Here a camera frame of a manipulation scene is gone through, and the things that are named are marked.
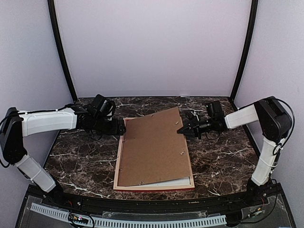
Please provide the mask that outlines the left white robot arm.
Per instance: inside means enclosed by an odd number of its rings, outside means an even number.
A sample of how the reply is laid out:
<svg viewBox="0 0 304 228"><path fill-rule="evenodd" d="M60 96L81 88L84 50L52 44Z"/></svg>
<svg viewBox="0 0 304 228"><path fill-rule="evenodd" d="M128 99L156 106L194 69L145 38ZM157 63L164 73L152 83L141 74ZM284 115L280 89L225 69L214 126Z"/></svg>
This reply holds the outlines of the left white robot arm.
<svg viewBox="0 0 304 228"><path fill-rule="evenodd" d="M25 137L59 130L80 129L95 131L101 135L123 135L126 131L122 119L113 118L114 109L106 112L93 111L77 104L68 104L60 109L18 111L10 108L0 123L0 150L8 165L16 166L48 194L48 199L57 207L67 203L67 196L60 185L24 147Z"/></svg>

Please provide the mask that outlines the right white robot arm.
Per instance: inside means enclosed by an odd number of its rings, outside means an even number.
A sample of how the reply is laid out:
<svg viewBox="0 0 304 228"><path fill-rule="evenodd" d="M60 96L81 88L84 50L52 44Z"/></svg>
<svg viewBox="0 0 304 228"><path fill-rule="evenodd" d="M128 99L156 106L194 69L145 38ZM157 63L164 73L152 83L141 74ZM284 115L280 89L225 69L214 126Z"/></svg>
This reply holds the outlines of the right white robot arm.
<svg viewBox="0 0 304 228"><path fill-rule="evenodd" d="M206 104L209 118L201 120L198 115L188 116L188 122L177 130L178 134L201 138L203 133L222 133L228 129L258 122L263 135L263 146L256 168L247 182L242 201L253 206L261 198L262 189L271 180L277 167L280 152L295 127L293 110L285 110L287 103L274 96L267 97L228 115L224 114L220 101Z"/></svg>

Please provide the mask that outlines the landscape photo print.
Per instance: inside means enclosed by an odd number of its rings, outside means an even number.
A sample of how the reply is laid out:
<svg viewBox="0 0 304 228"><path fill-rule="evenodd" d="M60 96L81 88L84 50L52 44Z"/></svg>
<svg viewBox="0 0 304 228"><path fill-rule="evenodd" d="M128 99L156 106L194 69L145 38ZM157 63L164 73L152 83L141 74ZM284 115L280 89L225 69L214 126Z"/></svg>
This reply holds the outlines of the landscape photo print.
<svg viewBox="0 0 304 228"><path fill-rule="evenodd" d="M190 178L180 178L175 180L168 180L168 181L162 181L162 182L156 182L156 183L150 183L150 184L143 184L141 187L171 187L171 186L184 186L184 185L190 185Z"/></svg>

